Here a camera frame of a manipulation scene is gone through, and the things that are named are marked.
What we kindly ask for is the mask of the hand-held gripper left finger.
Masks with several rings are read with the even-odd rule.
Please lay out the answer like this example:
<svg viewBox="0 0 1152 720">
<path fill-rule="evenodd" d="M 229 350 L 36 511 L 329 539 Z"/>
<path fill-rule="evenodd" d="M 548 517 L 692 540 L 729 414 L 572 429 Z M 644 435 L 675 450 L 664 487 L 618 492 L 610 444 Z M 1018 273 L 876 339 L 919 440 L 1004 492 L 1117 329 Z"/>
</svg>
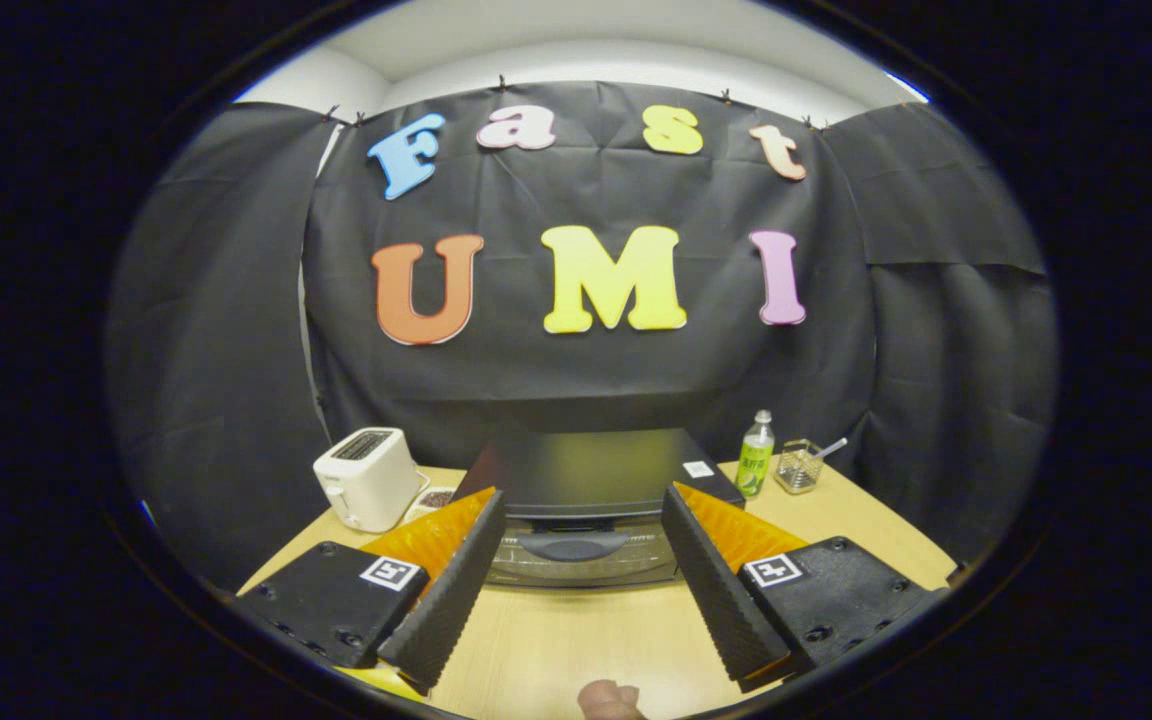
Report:
<svg viewBox="0 0 1152 720">
<path fill-rule="evenodd" d="M 314 544 L 236 606 L 312 659 L 420 698 L 442 679 L 505 529 L 503 497 L 482 488 L 358 548 Z"/>
</svg>

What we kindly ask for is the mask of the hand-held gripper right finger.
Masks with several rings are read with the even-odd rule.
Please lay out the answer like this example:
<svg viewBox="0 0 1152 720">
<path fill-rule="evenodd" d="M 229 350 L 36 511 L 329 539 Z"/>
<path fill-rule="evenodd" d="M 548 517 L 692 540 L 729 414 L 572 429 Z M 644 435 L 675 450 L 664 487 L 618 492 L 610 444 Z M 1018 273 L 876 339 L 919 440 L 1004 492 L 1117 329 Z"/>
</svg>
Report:
<svg viewBox="0 0 1152 720">
<path fill-rule="evenodd" d="M 832 664 L 941 597 L 858 541 L 803 541 L 685 484 L 667 488 L 660 523 L 741 691 Z"/>
</svg>

